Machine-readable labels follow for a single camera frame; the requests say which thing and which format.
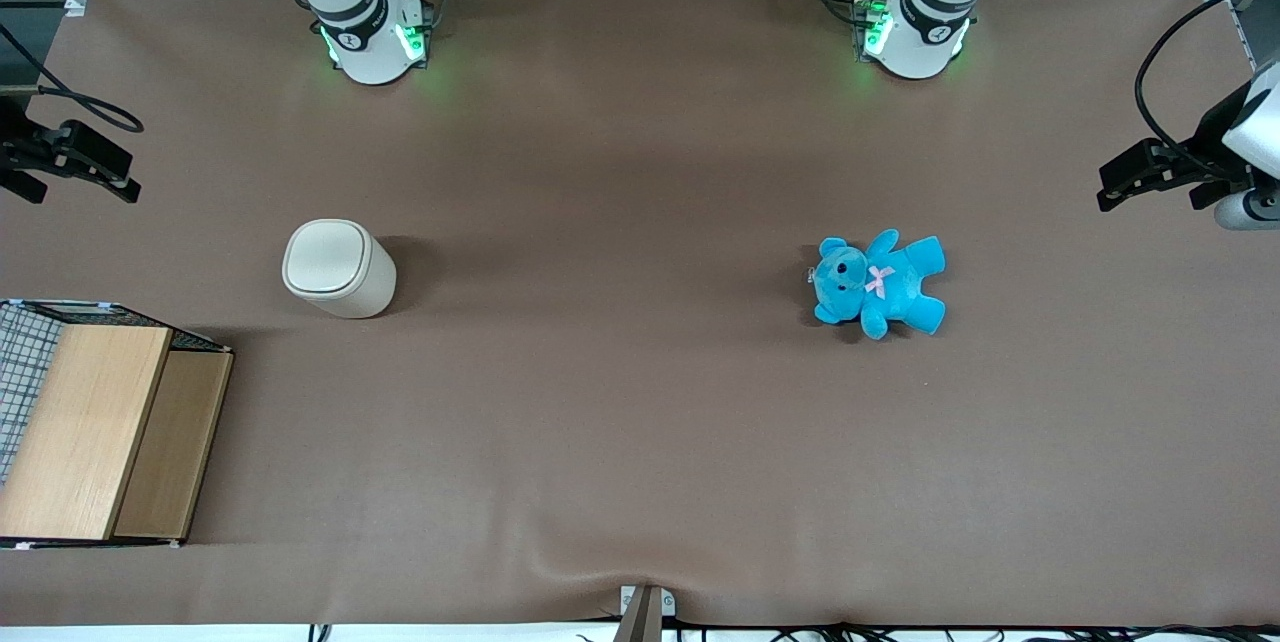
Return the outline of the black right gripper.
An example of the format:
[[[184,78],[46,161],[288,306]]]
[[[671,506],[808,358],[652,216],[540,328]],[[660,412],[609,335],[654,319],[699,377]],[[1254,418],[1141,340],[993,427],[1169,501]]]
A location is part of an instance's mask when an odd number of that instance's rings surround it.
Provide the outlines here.
[[[132,180],[132,153],[115,145],[106,136],[83,121],[64,121],[60,127],[44,127],[26,114],[26,109],[15,98],[1,98],[1,171],[64,171],[58,145],[61,141],[61,153],[102,174],[96,178],[97,185],[115,194],[128,205],[140,200],[140,182]]]

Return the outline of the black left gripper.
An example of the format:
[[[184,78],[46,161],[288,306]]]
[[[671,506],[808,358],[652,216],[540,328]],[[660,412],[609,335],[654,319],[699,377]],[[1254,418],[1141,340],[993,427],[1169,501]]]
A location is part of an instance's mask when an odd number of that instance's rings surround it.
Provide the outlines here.
[[[1172,153],[1157,139],[1140,139],[1100,168],[1100,212],[1111,212],[1137,191],[1169,191],[1193,182],[1247,180],[1245,162],[1228,150],[1224,136],[1242,113],[1249,84],[1242,83],[1213,104],[1187,139],[1178,142],[1183,153]]]

